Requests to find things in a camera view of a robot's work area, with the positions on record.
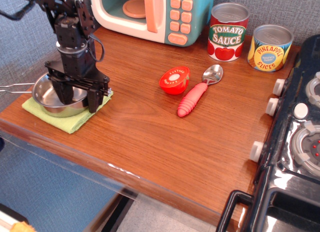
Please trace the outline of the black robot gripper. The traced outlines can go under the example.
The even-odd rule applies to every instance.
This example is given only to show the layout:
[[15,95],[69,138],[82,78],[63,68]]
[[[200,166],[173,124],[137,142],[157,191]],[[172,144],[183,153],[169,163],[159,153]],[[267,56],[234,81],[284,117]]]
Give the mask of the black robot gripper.
[[80,47],[69,48],[56,43],[60,60],[45,62],[53,88],[64,104],[73,102],[73,87],[87,91],[90,113],[95,113],[109,94],[110,79],[100,72],[96,63],[95,44],[82,43]]

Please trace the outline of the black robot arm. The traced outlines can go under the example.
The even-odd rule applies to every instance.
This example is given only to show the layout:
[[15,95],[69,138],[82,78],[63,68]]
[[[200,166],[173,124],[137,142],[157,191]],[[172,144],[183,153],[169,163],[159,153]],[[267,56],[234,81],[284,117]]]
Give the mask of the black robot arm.
[[96,57],[94,35],[97,29],[94,16],[87,6],[89,0],[27,0],[28,3],[14,14],[1,11],[1,16],[18,21],[35,4],[46,13],[57,37],[57,50],[61,60],[47,61],[48,78],[63,105],[71,105],[74,88],[86,91],[86,105],[95,113],[108,96],[109,77],[100,72],[96,63],[104,59]]

